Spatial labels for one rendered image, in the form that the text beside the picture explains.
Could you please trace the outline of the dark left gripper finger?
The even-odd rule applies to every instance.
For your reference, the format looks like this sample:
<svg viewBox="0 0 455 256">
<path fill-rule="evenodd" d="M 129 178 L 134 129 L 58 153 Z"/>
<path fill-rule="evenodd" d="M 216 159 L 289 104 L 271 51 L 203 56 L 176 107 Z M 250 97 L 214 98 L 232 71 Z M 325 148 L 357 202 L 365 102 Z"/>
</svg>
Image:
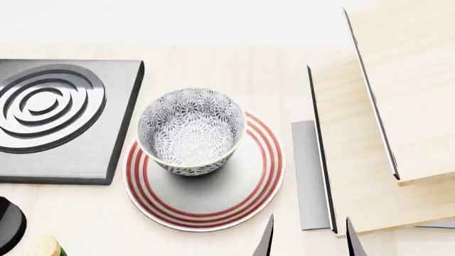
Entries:
<svg viewBox="0 0 455 256">
<path fill-rule="evenodd" d="M 272 240 L 274 234 L 274 215 L 271 214 L 267 222 L 266 228 L 262 234 L 262 238 L 257 245 L 252 256 L 270 256 Z"/>
</svg>

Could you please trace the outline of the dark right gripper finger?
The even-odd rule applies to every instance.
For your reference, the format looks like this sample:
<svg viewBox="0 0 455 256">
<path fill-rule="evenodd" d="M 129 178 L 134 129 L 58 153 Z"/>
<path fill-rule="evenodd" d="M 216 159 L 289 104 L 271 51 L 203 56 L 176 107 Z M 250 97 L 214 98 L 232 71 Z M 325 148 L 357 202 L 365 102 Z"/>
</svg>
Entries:
<svg viewBox="0 0 455 256">
<path fill-rule="evenodd" d="M 349 217 L 346 218 L 346 240 L 349 256 L 367 256 Z"/>
</svg>

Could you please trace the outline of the black white floral patterned bowl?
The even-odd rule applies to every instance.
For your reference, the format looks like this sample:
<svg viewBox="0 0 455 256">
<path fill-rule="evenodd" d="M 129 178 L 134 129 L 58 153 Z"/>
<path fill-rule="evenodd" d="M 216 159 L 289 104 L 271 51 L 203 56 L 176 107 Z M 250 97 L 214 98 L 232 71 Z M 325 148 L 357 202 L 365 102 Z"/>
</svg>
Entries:
<svg viewBox="0 0 455 256">
<path fill-rule="evenodd" d="M 247 133 L 246 112 L 229 95 L 207 88 L 171 91 L 140 114 L 136 141 L 161 168 L 201 176 L 223 166 Z"/>
</svg>

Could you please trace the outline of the white plate with red rings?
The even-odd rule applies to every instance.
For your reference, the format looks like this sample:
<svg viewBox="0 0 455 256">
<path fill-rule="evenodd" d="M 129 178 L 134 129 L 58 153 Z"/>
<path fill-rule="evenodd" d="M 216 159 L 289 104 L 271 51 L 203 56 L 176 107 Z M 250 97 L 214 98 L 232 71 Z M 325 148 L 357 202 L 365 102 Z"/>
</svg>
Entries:
<svg viewBox="0 0 455 256">
<path fill-rule="evenodd" d="M 147 217 L 175 230 L 212 232 L 258 214 L 282 184 L 286 159 L 274 132 L 247 113 L 247 134 L 219 169 L 180 176 L 158 166 L 136 141 L 122 170 L 132 203 Z"/>
</svg>

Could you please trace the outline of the light wooden cabinet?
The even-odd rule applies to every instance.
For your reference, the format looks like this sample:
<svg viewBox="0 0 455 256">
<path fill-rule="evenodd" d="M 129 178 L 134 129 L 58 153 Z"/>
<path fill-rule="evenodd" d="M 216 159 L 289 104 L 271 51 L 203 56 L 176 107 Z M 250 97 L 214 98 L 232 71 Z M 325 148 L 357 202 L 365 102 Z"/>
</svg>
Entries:
<svg viewBox="0 0 455 256">
<path fill-rule="evenodd" d="M 343 15 L 353 54 L 309 69 L 333 231 L 455 220 L 455 0 Z"/>
</svg>

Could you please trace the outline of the beige cork-like round object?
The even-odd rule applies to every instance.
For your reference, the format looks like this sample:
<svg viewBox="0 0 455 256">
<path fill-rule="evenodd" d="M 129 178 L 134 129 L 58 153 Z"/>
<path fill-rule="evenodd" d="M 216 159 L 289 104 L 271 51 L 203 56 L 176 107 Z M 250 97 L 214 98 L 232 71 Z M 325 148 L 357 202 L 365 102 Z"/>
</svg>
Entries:
<svg viewBox="0 0 455 256">
<path fill-rule="evenodd" d="M 37 236 L 32 239 L 25 256 L 59 256 L 60 244 L 51 235 Z"/>
</svg>

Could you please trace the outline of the grey flat stove with burner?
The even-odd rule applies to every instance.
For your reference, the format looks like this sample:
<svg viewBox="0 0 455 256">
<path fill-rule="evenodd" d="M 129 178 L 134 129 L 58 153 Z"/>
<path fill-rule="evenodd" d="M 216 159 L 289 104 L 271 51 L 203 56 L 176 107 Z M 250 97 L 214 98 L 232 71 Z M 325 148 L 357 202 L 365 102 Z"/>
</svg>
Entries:
<svg viewBox="0 0 455 256">
<path fill-rule="evenodd" d="M 110 185 L 141 60 L 0 59 L 0 183 Z"/>
</svg>

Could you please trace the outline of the black round object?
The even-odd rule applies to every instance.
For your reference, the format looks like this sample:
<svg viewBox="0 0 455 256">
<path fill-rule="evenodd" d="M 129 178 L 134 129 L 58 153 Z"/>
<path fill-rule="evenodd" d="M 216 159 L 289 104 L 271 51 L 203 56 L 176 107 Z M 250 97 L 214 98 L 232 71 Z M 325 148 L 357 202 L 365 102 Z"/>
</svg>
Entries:
<svg viewBox="0 0 455 256">
<path fill-rule="evenodd" d="M 27 220 L 23 211 L 0 196 L 0 256 L 11 251 L 23 237 Z"/>
</svg>

